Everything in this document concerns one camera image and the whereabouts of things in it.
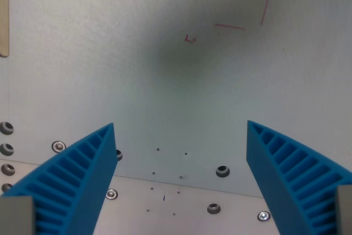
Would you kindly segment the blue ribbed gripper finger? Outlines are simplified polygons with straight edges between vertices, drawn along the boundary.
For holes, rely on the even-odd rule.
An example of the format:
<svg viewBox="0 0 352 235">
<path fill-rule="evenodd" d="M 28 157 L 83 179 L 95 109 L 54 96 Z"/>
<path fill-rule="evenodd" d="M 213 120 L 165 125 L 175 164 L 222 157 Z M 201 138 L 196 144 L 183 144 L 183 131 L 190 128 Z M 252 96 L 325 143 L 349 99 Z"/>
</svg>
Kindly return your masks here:
<svg viewBox="0 0 352 235">
<path fill-rule="evenodd" d="M 247 123 L 246 160 L 280 234 L 337 234 L 335 194 L 351 172 L 294 139 Z"/>
<path fill-rule="evenodd" d="M 2 196 L 30 196 L 37 234 L 93 234 L 118 158 L 114 125 L 57 153 Z"/>
</svg>

